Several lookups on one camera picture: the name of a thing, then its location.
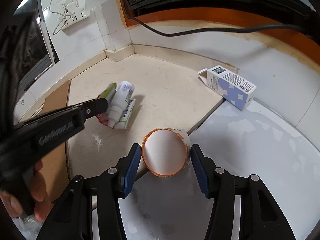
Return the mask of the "green white wrapper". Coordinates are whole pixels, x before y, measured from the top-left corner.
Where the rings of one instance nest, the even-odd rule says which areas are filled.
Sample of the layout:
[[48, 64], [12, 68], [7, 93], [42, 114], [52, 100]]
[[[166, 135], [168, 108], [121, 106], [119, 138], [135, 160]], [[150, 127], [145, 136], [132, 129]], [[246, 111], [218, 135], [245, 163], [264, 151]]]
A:
[[107, 110], [96, 116], [99, 122], [111, 129], [127, 129], [136, 103], [132, 98], [134, 90], [134, 85], [129, 81], [122, 81], [118, 87], [115, 82], [110, 83], [98, 96], [108, 102]]

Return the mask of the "purple white medicine box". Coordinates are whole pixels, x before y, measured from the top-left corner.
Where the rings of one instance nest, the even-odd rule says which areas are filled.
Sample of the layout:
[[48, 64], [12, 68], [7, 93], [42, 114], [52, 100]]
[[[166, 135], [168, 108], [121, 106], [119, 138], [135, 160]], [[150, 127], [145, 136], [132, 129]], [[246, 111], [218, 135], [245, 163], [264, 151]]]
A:
[[241, 111], [251, 103], [257, 89], [250, 81], [220, 65], [204, 68], [198, 76], [207, 87]]

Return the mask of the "orange rimmed paper cup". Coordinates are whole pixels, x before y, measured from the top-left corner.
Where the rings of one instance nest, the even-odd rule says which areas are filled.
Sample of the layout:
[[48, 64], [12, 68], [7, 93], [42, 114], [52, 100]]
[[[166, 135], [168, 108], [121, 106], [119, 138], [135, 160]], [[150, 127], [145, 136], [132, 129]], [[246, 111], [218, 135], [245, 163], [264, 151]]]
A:
[[141, 155], [146, 167], [157, 177], [172, 177], [190, 163], [191, 142], [186, 131], [157, 128], [142, 142]]

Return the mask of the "white wall power socket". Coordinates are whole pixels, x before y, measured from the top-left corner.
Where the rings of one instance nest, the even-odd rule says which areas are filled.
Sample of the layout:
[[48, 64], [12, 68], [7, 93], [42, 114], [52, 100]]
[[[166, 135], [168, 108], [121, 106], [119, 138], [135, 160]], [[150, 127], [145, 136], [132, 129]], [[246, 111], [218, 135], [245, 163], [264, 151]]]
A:
[[86, 10], [84, 6], [80, 6], [78, 0], [66, 0], [61, 3], [63, 10], [62, 30], [89, 18], [90, 10]]

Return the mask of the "brown cardboard sheet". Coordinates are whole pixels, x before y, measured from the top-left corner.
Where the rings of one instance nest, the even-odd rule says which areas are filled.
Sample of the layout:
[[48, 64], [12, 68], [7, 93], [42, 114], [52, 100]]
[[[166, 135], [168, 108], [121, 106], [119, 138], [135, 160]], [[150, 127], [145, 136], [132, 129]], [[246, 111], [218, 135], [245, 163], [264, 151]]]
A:
[[67, 107], [70, 84], [69, 80], [66, 81], [46, 97], [40, 115], [18, 124], [23, 148], [20, 150], [22, 156], [16, 189], [17, 198], [26, 203], [35, 202], [31, 189], [38, 161], [43, 163], [40, 174], [44, 177], [44, 189], [50, 200], [59, 198], [69, 183], [65, 141], [71, 130], [71, 119], [62, 111]]

